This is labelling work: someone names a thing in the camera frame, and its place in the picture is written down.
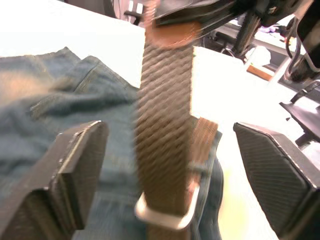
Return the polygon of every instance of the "black machine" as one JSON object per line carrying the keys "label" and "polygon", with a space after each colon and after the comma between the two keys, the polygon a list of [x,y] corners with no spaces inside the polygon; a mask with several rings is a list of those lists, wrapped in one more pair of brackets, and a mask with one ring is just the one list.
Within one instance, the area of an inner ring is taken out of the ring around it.
{"label": "black machine", "polygon": [[[274,25],[299,10],[304,2],[162,0],[155,13],[155,23],[160,28],[199,22],[203,37],[246,14],[232,49],[235,56],[241,56],[259,27]],[[140,15],[135,17],[137,21],[141,18]],[[296,31],[299,38],[297,51],[292,56],[285,77],[295,82],[315,80],[320,73],[319,0],[310,5]],[[306,55],[302,57],[301,44],[306,50]],[[298,92],[289,104],[281,103],[304,130],[296,145],[286,136],[259,126],[245,123],[234,125],[249,183],[270,226],[282,240],[320,239],[320,168],[301,152],[310,142],[320,142],[320,107],[310,112],[295,105],[298,99],[318,86],[320,81],[314,81]],[[18,240],[23,239],[23,235],[29,235],[35,240],[53,239],[53,236],[54,239],[68,240],[76,230],[83,229],[98,181],[107,136],[107,127],[101,122],[87,123],[59,135],[43,159],[23,179],[29,185],[19,186],[6,202],[10,207],[0,211],[0,218],[5,219],[0,222],[0,239]],[[93,168],[87,168],[88,161],[80,161],[88,155],[95,163]],[[45,168],[46,174],[35,179],[32,173],[40,168]],[[84,186],[88,191],[86,197],[79,190],[79,183],[82,187],[88,183]],[[22,221],[27,221],[29,225],[15,228]]]}

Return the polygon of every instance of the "brown belt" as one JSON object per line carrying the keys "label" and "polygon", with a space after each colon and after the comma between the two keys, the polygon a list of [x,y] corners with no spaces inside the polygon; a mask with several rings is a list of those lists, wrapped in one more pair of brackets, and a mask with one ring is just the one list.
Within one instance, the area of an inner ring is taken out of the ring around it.
{"label": "brown belt", "polygon": [[208,160],[218,125],[200,118],[192,132],[191,42],[198,24],[155,29],[156,6],[157,1],[149,0],[144,16],[146,43],[135,129],[143,195],[136,215],[148,223],[149,240],[188,240],[200,182],[188,166]]}

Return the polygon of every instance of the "belt buckle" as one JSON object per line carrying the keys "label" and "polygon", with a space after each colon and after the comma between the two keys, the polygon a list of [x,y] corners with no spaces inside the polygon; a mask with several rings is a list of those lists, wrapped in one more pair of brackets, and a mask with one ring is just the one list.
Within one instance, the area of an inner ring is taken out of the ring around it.
{"label": "belt buckle", "polygon": [[135,205],[134,212],[138,219],[147,224],[152,224],[173,231],[181,231],[190,225],[195,215],[198,195],[199,185],[194,187],[191,202],[186,214],[184,216],[176,216],[149,208],[145,199],[145,193],[143,192]]}

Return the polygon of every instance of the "belt strap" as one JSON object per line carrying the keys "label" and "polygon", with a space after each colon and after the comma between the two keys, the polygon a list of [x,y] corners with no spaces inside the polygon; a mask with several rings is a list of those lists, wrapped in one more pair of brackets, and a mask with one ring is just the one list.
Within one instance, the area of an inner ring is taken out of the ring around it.
{"label": "belt strap", "polygon": [[[155,1],[148,3],[155,8]],[[175,39],[170,44],[155,41],[159,37],[149,29],[152,14],[147,8],[135,129],[138,177],[148,208],[182,217],[188,212],[194,189],[200,182],[200,176],[189,172],[188,165],[203,164],[208,159],[218,125],[201,118],[192,131],[193,46],[181,46]],[[188,240],[190,231],[148,224],[147,238]]]}

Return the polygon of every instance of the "denim fabric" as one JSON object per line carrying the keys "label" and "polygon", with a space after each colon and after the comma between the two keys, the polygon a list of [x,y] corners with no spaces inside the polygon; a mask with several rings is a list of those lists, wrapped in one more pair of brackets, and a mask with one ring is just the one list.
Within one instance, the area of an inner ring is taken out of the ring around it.
{"label": "denim fabric", "polygon": [[[85,230],[75,240],[145,240],[146,225],[134,214],[141,191],[134,151],[137,89],[89,56],[57,53],[0,59],[0,204],[54,141],[72,126],[108,124],[109,137],[97,192]],[[218,211],[223,174],[216,159],[218,133],[202,166],[191,224],[194,240],[221,239]]]}

